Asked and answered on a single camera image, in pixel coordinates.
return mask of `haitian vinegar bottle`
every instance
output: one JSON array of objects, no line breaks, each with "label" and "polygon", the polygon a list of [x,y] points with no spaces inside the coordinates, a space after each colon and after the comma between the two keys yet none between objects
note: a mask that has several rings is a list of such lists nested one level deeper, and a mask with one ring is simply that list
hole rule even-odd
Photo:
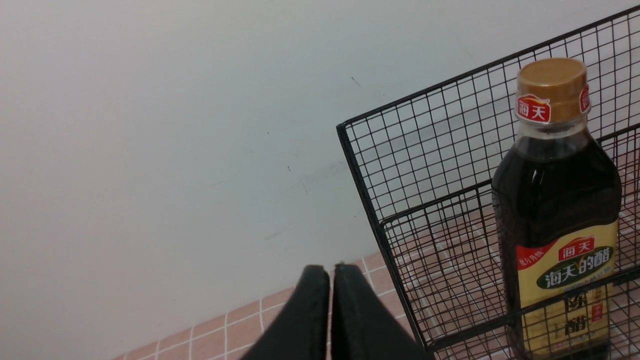
[{"label": "haitian vinegar bottle", "polygon": [[[587,67],[552,58],[518,74],[518,138],[492,180],[511,313],[613,274],[618,170],[591,137]],[[528,313],[508,325],[516,357],[607,359],[611,285]]]}]

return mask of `wire grid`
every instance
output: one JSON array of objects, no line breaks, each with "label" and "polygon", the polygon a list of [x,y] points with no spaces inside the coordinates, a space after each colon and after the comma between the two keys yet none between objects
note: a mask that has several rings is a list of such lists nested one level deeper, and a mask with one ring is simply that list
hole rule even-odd
[{"label": "wire grid", "polygon": [[[640,282],[628,281],[613,288],[605,297],[609,302],[609,357],[616,359],[640,359]],[[504,327],[469,337],[464,342],[435,353],[436,359],[516,359],[513,349],[507,345]]]},{"label": "wire grid", "polygon": [[[621,174],[623,207],[616,271],[629,271],[640,265],[636,245],[640,239],[640,125],[608,136],[601,144]],[[491,206],[485,205],[490,194],[490,184],[482,184],[393,220],[385,228],[391,234],[390,248],[403,290],[426,342],[446,341],[506,314],[495,218]],[[424,225],[423,220],[433,214],[441,221]],[[613,342],[620,348],[612,349],[612,354],[638,352],[634,345],[640,346],[638,284],[640,281],[623,283],[607,297],[612,300]],[[623,345],[634,352],[622,351]],[[436,359],[516,359],[509,352],[503,327],[478,330],[473,338],[435,355]]]},{"label": "wire grid", "polygon": [[[425,347],[505,313],[490,179],[518,132],[512,112],[518,71],[558,56],[588,65],[594,137],[640,124],[638,6],[338,126],[376,239]],[[638,141],[635,129],[603,143],[621,167],[630,201],[621,213],[619,269],[638,265]],[[499,334],[478,336],[504,348]],[[441,358],[482,357],[465,346],[466,355],[447,348]]]},{"label": "wire grid", "polygon": [[595,137],[640,122],[640,12],[632,12],[343,124],[375,219],[490,179],[518,132],[518,71],[558,56],[588,65]]}]

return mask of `bottle neck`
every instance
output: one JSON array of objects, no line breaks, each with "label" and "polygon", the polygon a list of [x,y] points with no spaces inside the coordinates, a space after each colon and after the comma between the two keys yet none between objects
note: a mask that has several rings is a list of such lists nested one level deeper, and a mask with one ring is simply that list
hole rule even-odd
[{"label": "bottle neck", "polygon": [[587,116],[557,124],[521,120],[514,147],[526,158],[548,161],[571,156],[592,140],[587,128]]}]

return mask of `bottle label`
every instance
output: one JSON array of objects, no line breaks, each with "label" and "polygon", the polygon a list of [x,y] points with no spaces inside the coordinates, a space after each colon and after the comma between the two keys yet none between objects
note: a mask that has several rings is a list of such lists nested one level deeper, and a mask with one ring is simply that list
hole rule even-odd
[{"label": "bottle label", "polygon": [[[520,305],[533,305],[613,274],[618,221],[588,227],[544,247],[517,246]],[[526,350],[548,356],[609,336],[612,286],[585,291],[522,317]]]},{"label": "bottle label", "polygon": [[524,120],[535,122],[551,122],[551,105],[549,99],[527,94],[518,97],[518,116]]}]

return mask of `bottle cap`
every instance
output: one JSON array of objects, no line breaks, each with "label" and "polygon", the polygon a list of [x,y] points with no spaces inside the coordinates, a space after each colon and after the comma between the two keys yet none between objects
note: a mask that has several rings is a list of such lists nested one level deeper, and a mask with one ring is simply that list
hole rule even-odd
[{"label": "bottle cap", "polygon": [[542,124],[565,122],[589,113],[587,65],[580,60],[534,61],[518,73],[516,115]]}]

